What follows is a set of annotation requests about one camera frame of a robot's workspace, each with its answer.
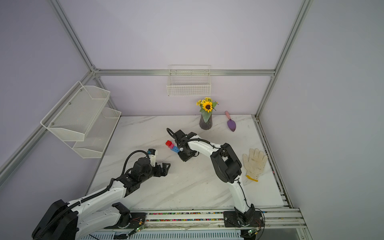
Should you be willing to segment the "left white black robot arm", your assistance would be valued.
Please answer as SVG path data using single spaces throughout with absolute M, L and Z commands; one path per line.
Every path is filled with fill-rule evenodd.
M 78 240 L 104 228 L 137 228 L 144 224 L 145 214 L 133 216 L 121 199 L 137 191 L 151 177 L 165 177 L 171 167 L 156 162 L 156 151 L 148 149 L 132 168 L 123 165 L 120 176 L 111 178 L 101 190 L 77 200 L 58 200 L 51 204 L 34 229 L 34 240 Z

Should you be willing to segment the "blue long lego brick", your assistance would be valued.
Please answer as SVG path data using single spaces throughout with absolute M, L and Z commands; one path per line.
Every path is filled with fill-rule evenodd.
M 180 152 L 180 150 L 179 150 L 176 146 L 174 146 L 174 147 L 172 148 L 172 151 L 174 151 L 174 152 L 176 152 L 176 153 L 179 153 L 179 152 Z

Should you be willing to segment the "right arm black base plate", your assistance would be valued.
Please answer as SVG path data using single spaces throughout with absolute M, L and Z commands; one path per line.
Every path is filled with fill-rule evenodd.
M 230 227 L 264 227 L 265 222 L 260 211 L 249 210 L 245 214 L 238 211 L 225 211 L 224 224 L 226 228 Z

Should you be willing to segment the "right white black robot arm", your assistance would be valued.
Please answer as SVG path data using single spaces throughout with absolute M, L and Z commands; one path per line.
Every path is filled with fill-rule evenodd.
M 173 132 L 167 128 L 168 134 L 175 140 L 179 158 L 186 162 L 189 159 L 203 155 L 209 158 L 217 177 L 228 184 L 234 199 L 234 208 L 239 214 L 246 215 L 255 212 L 254 205 L 249 205 L 242 183 L 242 163 L 237 157 L 231 145 L 214 144 L 200 138 L 196 133 L 185 134 L 178 130 Z

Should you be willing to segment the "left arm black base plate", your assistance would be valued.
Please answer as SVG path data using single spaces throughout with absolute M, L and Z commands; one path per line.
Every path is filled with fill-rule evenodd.
M 105 229 L 136 229 L 145 223 L 146 216 L 146 213 L 140 212 L 122 214 L 122 216 L 115 225 L 105 227 Z

